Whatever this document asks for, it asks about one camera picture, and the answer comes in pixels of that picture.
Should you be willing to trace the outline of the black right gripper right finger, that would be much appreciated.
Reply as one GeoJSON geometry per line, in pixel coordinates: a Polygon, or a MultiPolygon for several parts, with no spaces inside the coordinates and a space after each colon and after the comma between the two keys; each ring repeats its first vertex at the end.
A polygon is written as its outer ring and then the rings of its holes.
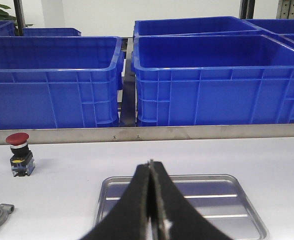
{"type": "Polygon", "coordinates": [[[189,203],[171,180],[162,162],[150,162],[150,180],[154,194],[151,225],[155,240],[230,239],[189,203]]]}

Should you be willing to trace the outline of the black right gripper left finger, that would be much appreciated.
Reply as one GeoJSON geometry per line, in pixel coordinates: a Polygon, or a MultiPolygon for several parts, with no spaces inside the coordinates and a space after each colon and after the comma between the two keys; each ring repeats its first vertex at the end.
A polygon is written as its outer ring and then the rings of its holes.
{"type": "Polygon", "coordinates": [[[149,179],[149,166],[138,165],[121,198],[103,220],[82,239],[145,240],[148,223],[149,179]]]}

